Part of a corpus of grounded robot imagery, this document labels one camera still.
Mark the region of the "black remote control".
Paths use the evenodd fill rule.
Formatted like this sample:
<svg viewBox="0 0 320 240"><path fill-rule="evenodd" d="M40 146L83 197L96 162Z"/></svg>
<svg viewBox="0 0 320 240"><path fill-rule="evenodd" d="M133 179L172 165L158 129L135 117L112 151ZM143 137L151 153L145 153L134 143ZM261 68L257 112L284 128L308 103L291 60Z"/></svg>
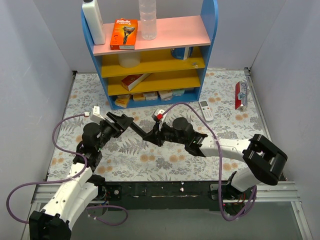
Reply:
<svg viewBox="0 0 320 240"><path fill-rule="evenodd" d="M147 133L140 128L136 123L131 122L128 125L129 128L131 128L137 135L139 135L142 139L147 135Z"/></svg>

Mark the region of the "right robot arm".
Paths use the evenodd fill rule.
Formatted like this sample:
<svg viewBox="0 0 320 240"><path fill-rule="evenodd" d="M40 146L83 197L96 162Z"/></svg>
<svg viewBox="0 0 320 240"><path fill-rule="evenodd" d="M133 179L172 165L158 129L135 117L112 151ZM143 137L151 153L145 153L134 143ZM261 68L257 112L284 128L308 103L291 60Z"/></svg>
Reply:
<svg viewBox="0 0 320 240"><path fill-rule="evenodd" d="M250 139L219 139L193 129L184 117L175 119L172 126L157 122L143 140L161 147L164 142L184 145L195 157L223 157L246 163L247 167L229 177L222 189L237 199L253 186L264 183L275 186L280 180L288 156L262 134Z"/></svg>

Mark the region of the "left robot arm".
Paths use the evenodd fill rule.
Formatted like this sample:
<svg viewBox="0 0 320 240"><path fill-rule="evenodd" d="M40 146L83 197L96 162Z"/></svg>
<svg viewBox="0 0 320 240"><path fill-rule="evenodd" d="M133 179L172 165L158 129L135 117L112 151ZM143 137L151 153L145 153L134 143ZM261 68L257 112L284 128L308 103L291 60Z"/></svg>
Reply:
<svg viewBox="0 0 320 240"><path fill-rule="evenodd" d="M105 179L94 175L102 158L101 150L110 139L118 138L134 120L110 112L107 117L92 112L90 119L91 122L83 127L82 141L77 145L66 180L50 201L29 217L32 240L69 240L75 222L88 204L93 199L103 199L107 194Z"/></svg>

